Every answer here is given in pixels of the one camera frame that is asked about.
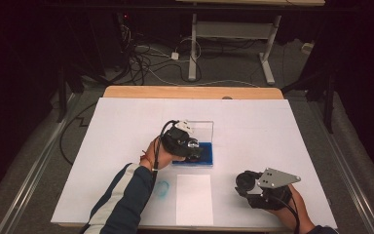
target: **floor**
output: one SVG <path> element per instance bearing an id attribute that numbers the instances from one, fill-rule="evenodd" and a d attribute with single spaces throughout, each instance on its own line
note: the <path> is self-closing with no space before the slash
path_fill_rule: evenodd
<path id="1" fill-rule="evenodd" d="M 198 60 L 201 76 L 196 83 L 183 81 L 188 71 L 186 62 L 168 62 L 167 56 L 170 56 L 172 50 L 156 44 L 143 44 L 137 48 L 146 57 L 142 63 L 150 64 L 149 73 L 142 76 L 134 65 L 132 78 L 129 74 L 118 83 L 268 87 L 257 57 L 257 53 L 263 51 L 264 42 L 235 40 L 223 43 L 221 49 L 220 43 L 203 42 L 202 56 Z M 302 45 L 300 41 L 294 41 L 274 46 L 269 59 L 276 79 L 273 87 L 281 88 L 298 79 L 309 57 L 300 52 Z M 183 55 L 180 60 L 188 59 L 188 56 Z M 120 70 L 108 69 L 107 78 L 111 79 L 119 73 Z M 91 121 L 94 103 L 102 97 L 105 89 L 89 77 L 83 77 L 83 82 L 85 91 L 82 94 L 70 94 L 69 111 L 61 123 L 56 122 L 59 110 L 54 97 L 54 110 L 30 136 L 2 180 L 0 233 L 79 231 L 76 227 L 52 224 L 50 220 L 71 169 L 67 161 L 73 162 Z M 285 94 L 285 98 L 290 102 L 339 233 L 374 233 L 374 167 L 344 114 L 343 104 L 336 94 L 333 118 L 335 133 L 330 135 L 321 123 L 322 102 L 307 102 L 304 94 L 303 91 L 292 91 Z M 369 174 L 363 175 L 363 167 Z"/>

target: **gray carpet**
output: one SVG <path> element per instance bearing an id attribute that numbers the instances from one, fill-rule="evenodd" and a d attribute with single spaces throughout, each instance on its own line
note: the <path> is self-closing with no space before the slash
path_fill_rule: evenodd
<path id="1" fill-rule="evenodd" d="M 286 46 L 275 45 L 269 59 L 274 76 L 277 80 L 275 87 L 282 87 L 297 80 L 308 56 L 300 53 L 301 43 L 295 41 Z M 170 51 L 165 47 L 157 45 L 157 49 L 169 55 Z M 237 49 L 224 53 L 221 57 L 206 58 L 215 55 L 211 52 L 203 53 L 199 65 L 203 78 L 200 83 L 237 80 L 251 83 L 260 87 L 267 87 L 256 52 L 263 50 L 263 43 L 256 43 L 250 49 Z M 151 58 L 155 63 L 164 58 Z M 183 77 L 187 76 L 187 64 L 180 64 Z M 168 66 L 155 72 L 160 79 L 177 84 L 188 84 L 180 80 L 179 69 L 176 66 Z M 83 79 L 86 90 L 79 96 L 77 104 L 70 108 L 69 116 L 76 116 L 83 109 L 102 97 L 104 88 L 100 87 L 91 79 Z M 169 85 L 160 81 L 156 76 L 149 74 L 145 77 L 145 85 Z M 246 86 L 244 83 L 223 82 L 213 83 L 210 86 Z M 294 112 L 297 124 L 308 151 L 318 172 L 321 185 L 330 202 L 330 208 L 339 226 L 339 233 L 369 233 L 367 224 L 363 222 L 361 214 L 356 207 L 353 192 L 347 186 L 343 172 L 335 159 L 335 149 L 329 141 L 329 135 L 323 129 L 318 118 L 317 109 L 321 109 L 321 103 L 306 102 L 303 92 L 290 92 L 286 95 Z M 94 108 L 89 108 L 80 117 L 84 117 L 83 125 L 81 120 L 73 120 L 65 135 L 63 136 L 63 151 L 66 157 L 73 161 L 76 156 L 87 128 L 91 120 Z M 343 104 L 338 97 L 335 97 L 334 109 L 334 135 L 332 136 L 341 149 L 343 155 L 349 159 L 353 173 L 363 194 L 374 212 L 374 166 L 366 155 L 366 151 L 357 139 L 355 130 L 344 115 Z M 46 120 L 36 129 L 19 152 L 13 165 L 8 170 L 5 178 L 0 184 L 0 223 L 8 208 L 14 201 L 19 188 L 25 180 L 29 170 L 36 158 L 42 153 L 48 142 L 52 130 L 56 128 L 58 110 L 56 107 Z M 51 224 L 50 220 L 55 210 L 57 200 L 71 167 L 62 158 L 58 144 L 51 153 L 51 158 L 42 177 L 36 186 L 32 197 L 27 203 L 25 210 L 14 228 L 14 233 L 77 233 L 79 228 L 60 227 Z M 140 233 L 181 233 L 175 231 L 140 231 Z"/>

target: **desk leg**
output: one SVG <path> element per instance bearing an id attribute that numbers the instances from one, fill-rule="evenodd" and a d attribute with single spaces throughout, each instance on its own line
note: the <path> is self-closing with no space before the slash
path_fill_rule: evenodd
<path id="1" fill-rule="evenodd" d="M 66 113 L 66 87 L 65 87 L 65 71 L 62 66 L 58 71 L 58 97 L 59 97 L 59 115 L 56 120 L 57 123 L 62 122 L 63 117 Z"/>
<path id="2" fill-rule="evenodd" d="M 275 42 L 276 33 L 278 32 L 279 23 L 281 22 L 281 16 L 275 17 L 275 22 L 270 29 L 269 38 L 266 45 L 265 53 L 260 53 L 260 62 L 262 63 L 262 68 L 265 73 L 266 81 L 269 85 L 275 84 L 275 79 L 273 78 L 272 69 L 270 68 L 268 58 L 269 54 L 272 51 L 273 43 Z"/>
<path id="3" fill-rule="evenodd" d="M 196 55 L 196 39 L 197 39 L 197 14 L 193 14 L 193 21 L 191 24 L 191 53 L 190 53 L 190 66 L 188 69 L 188 80 L 195 81 L 196 80 L 196 62 L 197 62 L 197 55 Z"/>

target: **white desk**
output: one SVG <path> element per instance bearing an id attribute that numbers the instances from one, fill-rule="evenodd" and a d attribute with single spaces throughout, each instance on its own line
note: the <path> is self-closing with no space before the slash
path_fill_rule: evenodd
<path id="1" fill-rule="evenodd" d="M 206 169 L 168 166 L 161 170 L 157 182 L 169 184 L 167 196 L 163 199 L 153 192 L 142 214 L 141 228 L 284 230 L 273 215 L 252 209 L 235 190 L 239 173 L 263 172 L 266 167 L 301 176 L 302 181 L 295 187 L 304 195 L 313 222 L 336 227 L 290 106 L 284 99 L 102 98 L 52 222 L 85 224 L 115 174 L 126 163 L 137 163 L 141 150 L 171 119 L 214 122 L 214 166 Z M 177 175 L 210 176 L 212 225 L 177 225 Z"/>
<path id="2" fill-rule="evenodd" d="M 219 3 L 219 4 L 252 4 L 252 5 L 280 5 L 312 7 L 323 6 L 324 0 L 177 0 L 191 2 L 193 4 Z M 188 79 L 196 80 L 197 63 L 197 37 L 221 37 L 221 38 L 243 38 L 243 39 L 267 39 L 266 49 L 259 54 L 260 63 L 269 85 L 275 84 L 272 69 L 268 61 L 276 33 L 279 29 L 281 16 L 276 16 L 273 23 L 256 22 L 218 22 L 218 21 L 197 21 L 197 14 L 193 14 L 191 33 L 191 56 Z"/>

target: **blue striped sleeve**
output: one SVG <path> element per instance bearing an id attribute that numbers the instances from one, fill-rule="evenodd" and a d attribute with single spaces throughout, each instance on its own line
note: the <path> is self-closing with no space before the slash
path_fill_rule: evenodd
<path id="1" fill-rule="evenodd" d="M 136 233 L 141 212 L 151 194 L 151 183 L 148 169 L 127 164 L 93 207 L 84 233 Z"/>
<path id="2" fill-rule="evenodd" d="M 331 228 L 331 227 L 328 227 L 328 226 L 316 226 L 314 229 L 312 229 L 310 232 L 308 232 L 308 234 L 338 234 L 338 232 Z"/>

